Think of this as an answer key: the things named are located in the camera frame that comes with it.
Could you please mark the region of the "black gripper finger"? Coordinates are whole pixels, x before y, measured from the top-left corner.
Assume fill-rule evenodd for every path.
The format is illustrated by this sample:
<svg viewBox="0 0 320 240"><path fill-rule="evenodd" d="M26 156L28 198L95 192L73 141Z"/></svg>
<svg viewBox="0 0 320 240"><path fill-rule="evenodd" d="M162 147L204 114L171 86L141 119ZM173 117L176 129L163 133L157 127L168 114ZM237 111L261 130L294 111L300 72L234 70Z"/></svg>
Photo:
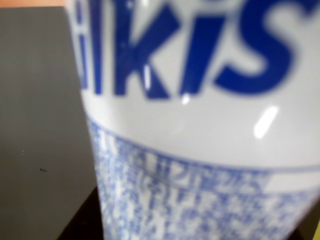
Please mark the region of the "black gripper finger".
<svg viewBox="0 0 320 240"><path fill-rule="evenodd" d="M80 206L70 222L65 226L58 240L103 240L102 216L95 187Z"/></svg>
<svg viewBox="0 0 320 240"><path fill-rule="evenodd" d="M312 240L319 222L319 217L308 216L291 234L292 240Z"/></svg>

